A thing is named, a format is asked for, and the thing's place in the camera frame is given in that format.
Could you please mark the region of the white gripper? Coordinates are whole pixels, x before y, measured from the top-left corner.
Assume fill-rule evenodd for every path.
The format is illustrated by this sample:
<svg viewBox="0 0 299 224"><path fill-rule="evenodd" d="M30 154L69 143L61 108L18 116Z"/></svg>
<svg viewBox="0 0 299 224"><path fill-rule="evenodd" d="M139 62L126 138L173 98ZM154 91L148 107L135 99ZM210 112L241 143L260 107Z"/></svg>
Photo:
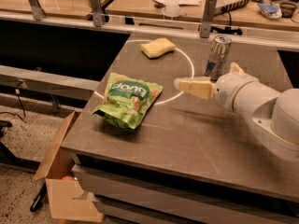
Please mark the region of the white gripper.
<svg viewBox="0 0 299 224"><path fill-rule="evenodd" d="M216 84L210 77L183 77L176 78L174 86L179 91L201 99L208 100L214 97L219 105L233 111L237 93L251 82L258 81L258 78L244 73L238 63L231 63L230 72L219 77Z"/></svg>

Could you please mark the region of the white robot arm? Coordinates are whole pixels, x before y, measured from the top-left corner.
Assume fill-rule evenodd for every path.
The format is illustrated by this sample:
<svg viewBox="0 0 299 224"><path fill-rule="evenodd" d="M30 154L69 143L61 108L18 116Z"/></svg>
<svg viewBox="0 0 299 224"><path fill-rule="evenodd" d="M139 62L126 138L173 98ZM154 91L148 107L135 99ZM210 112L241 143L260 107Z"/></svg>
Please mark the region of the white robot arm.
<svg viewBox="0 0 299 224"><path fill-rule="evenodd" d="M255 138L274 155L299 161L299 90L276 91L243 71L237 64L213 82L209 77L174 81L177 90L201 99L215 99L239 114Z"/></svg>

